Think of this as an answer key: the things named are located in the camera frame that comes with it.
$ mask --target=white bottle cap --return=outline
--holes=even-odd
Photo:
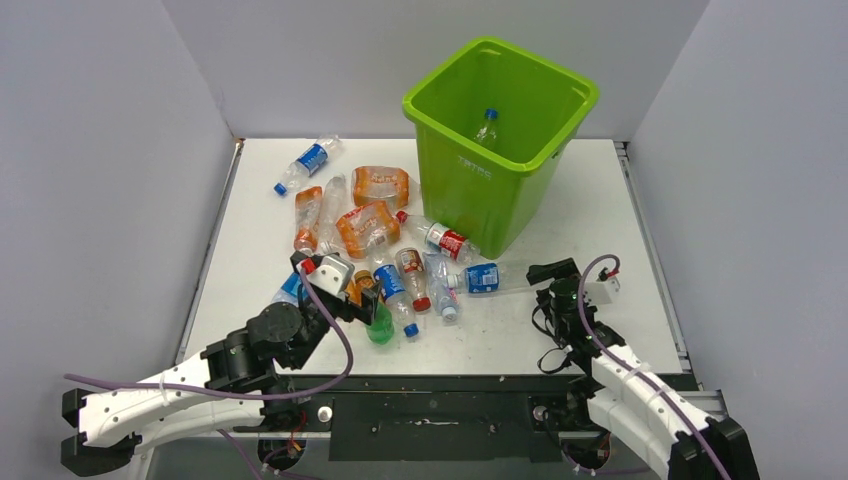
[[[445,307],[442,309],[442,318],[445,319],[446,322],[455,322],[456,321],[456,309],[453,307]]]

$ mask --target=gray floor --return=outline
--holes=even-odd
[[[256,441],[243,444],[255,457]],[[620,442],[614,442],[613,448],[613,457],[604,470],[644,465]],[[565,461],[531,464],[523,458],[505,458],[488,462],[328,462],[328,453],[329,440],[310,440],[307,453],[291,471],[321,480],[592,478],[586,474],[575,477],[570,464]],[[265,478],[275,477],[266,473]],[[657,477],[649,472],[642,475],[606,475],[604,478],[656,480]],[[157,448],[152,459],[148,480],[177,479],[253,480],[253,477],[235,449],[223,439],[188,438]]]

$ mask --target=orange plastic packaging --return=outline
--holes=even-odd
[[[294,197],[297,234],[294,249],[312,255],[318,247],[318,213],[321,211],[321,187],[308,188]]]
[[[353,171],[353,203],[385,200],[392,210],[409,204],[409,174],[395,167],[359,167]]]
[[[400,223],[389,211],[385,200],[354,208],[336,222],[336,229],[351,258],[366,257],[369,242],[389,245],[400,239]]]

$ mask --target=screw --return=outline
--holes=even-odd
[[[327,406],[318,409],[318,421],[327,423],[333,418],[333,409]]]
[[[539,422],[544,422],[545,421],[545,412],[547,412],[547,411],[548,411],[548,409],[545,408],[544,405],[539,405],[538,407],[533,409],[533,418],[535,418]]]

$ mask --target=blue bottle cap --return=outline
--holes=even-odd
[[[403,327],[403,333],[407,337],[414,337],[414,336],[418,335],[418,325],[413,323],[411,325],[407,325],[407,326]]]

